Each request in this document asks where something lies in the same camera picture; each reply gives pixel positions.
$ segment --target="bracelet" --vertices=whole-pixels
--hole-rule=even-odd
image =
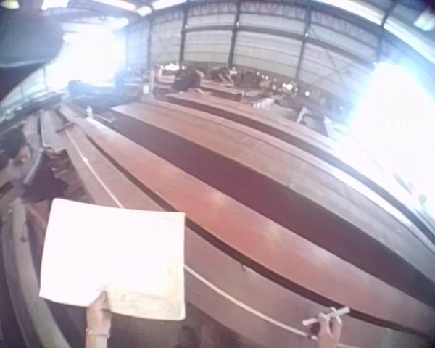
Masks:
[[[105,337],[107,339],[110,337],[109,333],[99,333],[99,332],[91,330],[90,328],[86,329],[86,334],[88,334],[89,336],[95,336],[95,337]]]

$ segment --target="hand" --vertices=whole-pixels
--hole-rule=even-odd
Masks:
[[[103,291],[87,308],[87,329],[97,334],[108,335],[111,329],[111,315],[107,293]]]
[[[318,347],[335,348],[340,342],[341,336],[340,317],[332,318],[332,321],[330,321],[325,314],[321,313],[318,316],[318,321],[320,326],[318,334]]]

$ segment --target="white paper sheet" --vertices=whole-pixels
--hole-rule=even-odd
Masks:
[[[134,317],[185,318],[185,214],[53,201],[40,296],[87,307],[105,290],[111,310]]]

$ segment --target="white chalk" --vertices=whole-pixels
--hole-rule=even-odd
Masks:
[[[340,317],[342,315],[348,314],[349,313],[349,308],[348,307],[343,307],[340,308],[339,310],[334,310],[333,312],[327,313],[326,317],[327,318],[336,318],[336,317]],[[314,323],[317,323],[318,319],[317,318],[310,318],[310,319],[304,319],[302,321],[302,324],[304,326],[308,326],[308,325],[312,325]]]

